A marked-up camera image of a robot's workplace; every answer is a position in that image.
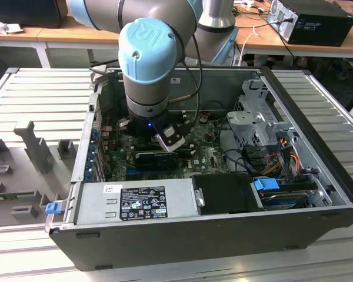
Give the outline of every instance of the white paper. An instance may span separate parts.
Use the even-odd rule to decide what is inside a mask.
[[[0,33],[1,34],[7,35],[8,33],[22,32],[22,31],[24,31],[24,30],[17,23],[6,24],[3,22],[0,22]]]

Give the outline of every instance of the power supply label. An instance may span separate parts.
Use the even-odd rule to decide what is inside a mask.
[[[120,215],[123,221],[167,217],[165,187],[121,189]]]

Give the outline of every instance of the blue latch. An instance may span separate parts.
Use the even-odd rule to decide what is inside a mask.
[[[47,204],[45,213],[46,214],[59,214],[61,213],[61,203],[50,203]]]
[[[267,191],[267,190],[279,190],[276,178],[259,178],[254,182],[255,187],[258,191]]]

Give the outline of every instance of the wooden desk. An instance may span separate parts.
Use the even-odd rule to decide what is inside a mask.
[[[352,11],[353,2],[350,1],[339,1],[342,9],[350,12]],[[259,4],[258,6],[263,8],[269,7],[269,3]],[[257,12],[256,9],[251,8],[248,9],[251,12]],[[253,19],[247,18],[245,15],[240,15],[237,17],[236,26],[254,26],[254,25],[262,25],[266,22],[260,20],[259,16],[256,15],[248,15]],[[256,32],[260,34],[260,36],[252,36],[248,39],[246,43],[246,51],[247,53],[257,53],[257,54],[270,54],[270,55],[287,55],[289,54],[286,50],[285,46],[282,44],[280,37],[274,31],[271,26],[265,26],[262,28],[257,28]],[[237,43],[242,46],[244,40],[246,40],[247,36],[252,33],[252,29],[239,29],[239,33],[237,36]],[[290,50],[296,56],[321,56],[321,57],[343,57],[343,58],[353,58],[353,27],[350,30],[347,38],[344,40],[344,43],[341,47],[329,47],[329,46],[312,46],[312,45],[288,45]]]
[[[68,16],[61,28],[44,28],[37,36],[38,41],[44,42],[79,42],[79,43],[115,43],[119,35],[108,31],[97,31],[78,23]]]
[[[337,2],[347,11],[351,11],[353,2]],[[256,2],[258,6],[269,7]],[[257,15],[240,15],[237,17],[236,26],[253,26],[265,24],[265,21]],[[288,51],[282,44],[277,33],[270,27],[257,28],[260,36],[252,36],[246,44],[246,53],[267,55],[288,55]],[[244,40],[252,29],[240,29],[237,43],[242,46]],[[0,46],[30,47],[35,48],[42,67],[50,68],[49,48],[74,48],[87,49],[90,61],[94,61],[93,49],[117,49],[119,35],[106,31],[83,26],[77,23],[73,17],[66,18],[59,29],[25,28],[24,33],[0,35]],[[341,47],[310,46],[310,45],[288,45],[295,56],[321,56],[337,58],[353,58],[353,27]]]

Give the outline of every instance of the yellow wire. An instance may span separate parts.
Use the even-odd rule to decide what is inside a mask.
[[[264,174],[268,174],[271,173],[273,170],[277,169],[280,167],[280,162],[278,162],[277,164],[275,164],[274,166],[272,166],[270,169],[268,169]]]

